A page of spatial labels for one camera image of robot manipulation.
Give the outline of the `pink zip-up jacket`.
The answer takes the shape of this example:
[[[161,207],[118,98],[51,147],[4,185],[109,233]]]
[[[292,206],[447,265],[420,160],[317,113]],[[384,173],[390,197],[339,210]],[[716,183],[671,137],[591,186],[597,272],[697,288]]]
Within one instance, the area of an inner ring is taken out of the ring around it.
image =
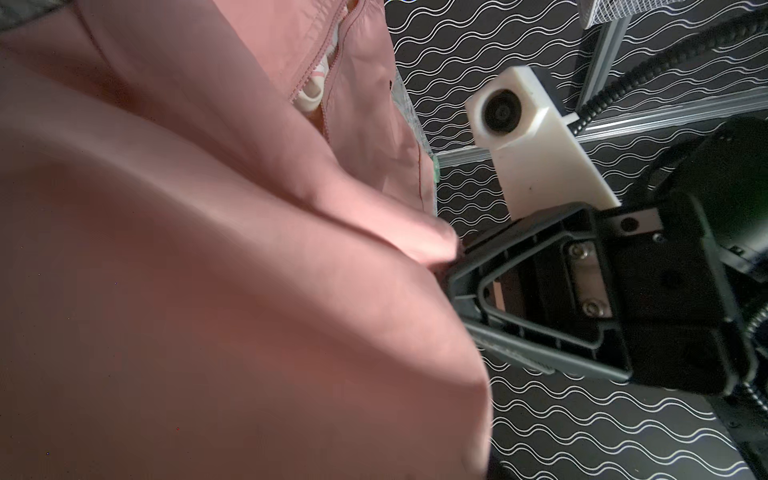
[[[380,1],[1,35],[5,479],[483,479],[460,254]]]

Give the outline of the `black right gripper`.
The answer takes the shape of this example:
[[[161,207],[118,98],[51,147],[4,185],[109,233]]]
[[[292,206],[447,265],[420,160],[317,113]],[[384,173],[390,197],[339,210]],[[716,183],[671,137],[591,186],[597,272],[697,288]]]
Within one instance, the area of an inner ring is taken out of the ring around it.
[[[747,307],[767,291],[767,123],[733,118],[665,151],[626,194],[609,244],[620,333],[594,341],[479,299],[482,283],[545,250],[597,236],[598,210],[568,203],[488,230],[443,276],[473,341],[507,363],[727,396],[762,365]]]

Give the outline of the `green transparent lid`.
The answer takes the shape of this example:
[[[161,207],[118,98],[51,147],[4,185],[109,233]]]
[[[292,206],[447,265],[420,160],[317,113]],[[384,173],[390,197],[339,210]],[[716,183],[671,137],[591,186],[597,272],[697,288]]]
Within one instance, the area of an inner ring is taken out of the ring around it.
[[[440,163],[439,163],[439,160],[435,157],[431,157],[430,160],[432,162],[433,183],[435,186],[437,186],[441,178]]]

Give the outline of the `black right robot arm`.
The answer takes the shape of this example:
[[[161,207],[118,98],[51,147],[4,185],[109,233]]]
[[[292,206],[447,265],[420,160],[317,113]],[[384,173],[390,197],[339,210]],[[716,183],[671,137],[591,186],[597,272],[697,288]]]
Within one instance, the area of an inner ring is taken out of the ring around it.
[[[571,203],[477,238],[443,290],[499,360],[708,397],[767,475],[767,124],[737,117],[658,160],[627,205]]]

